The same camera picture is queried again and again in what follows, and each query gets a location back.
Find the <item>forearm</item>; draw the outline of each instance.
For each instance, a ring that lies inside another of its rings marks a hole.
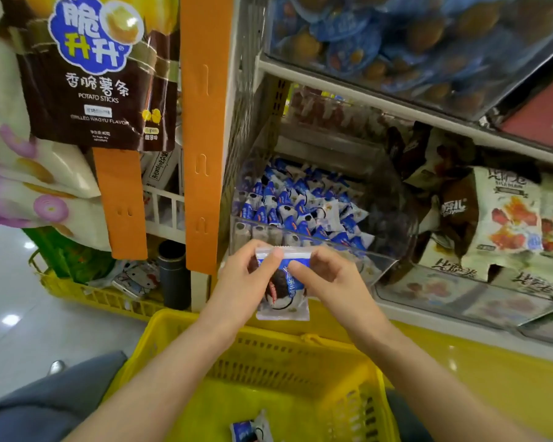
[[[195,322],[70,433],[66,442],[163,441],[230,342],[219,329]]]
[[[526,442],[538,438],[485,405],[396,327],[366,337],[365,352],[436,442]]]

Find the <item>tiled floor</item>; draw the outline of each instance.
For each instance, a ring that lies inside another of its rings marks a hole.
[[[27,264],[35,250],[22,231],[0,226],[0,396],[44,376],[57,359],[130,355],[146,326],[51,297]]]

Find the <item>basket handle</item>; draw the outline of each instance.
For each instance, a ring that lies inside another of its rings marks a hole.
[[[45,272],[41,271],[41,270],[39,269],[39,267],[37,267],[37,263],[35,263],[35,258],[37,257],[38,254],[39,254],[39,250],[35,251],[35,252],[31,255],[31,257],[29,258],[28,264],[29,264],[29,266],[30,266],[31,268],[35,268],[35,271],[36,271],[37,273],[45,274]]]
[[[317,344],[317,346],[324,345],[324,340],[316,334],[302,334],[300,338],[302,342],[307,344]]]

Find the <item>hand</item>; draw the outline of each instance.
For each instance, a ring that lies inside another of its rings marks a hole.
[[[282,250],[275,248],[253,273],[249,273],[248,267],[256,261],[256,248],[267,246],[271,245],[251,240],[229,256],[211,299],[200,314],[199,320],[220,329],[230,342],[258,308],[270,278],[284,257]]]
[[[346,329],[359,349],[373,332],[386,331],[390,321],[371,297],[356,264],[325,246],[311,254],[310,267],[295,260],[289,272],[305,284],[311,296],[318,297]]]

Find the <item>person's left hand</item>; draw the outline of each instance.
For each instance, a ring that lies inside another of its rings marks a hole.
[[[282,250],[275,248],[253,273],[249,273],[248,266],[256,260],[256,248],[268,246],[271,245],[261,240],[251,240],[229,256],[200,314],[199,320],[219,328],[230,341],[258,308],[270,278],[284,257]]]

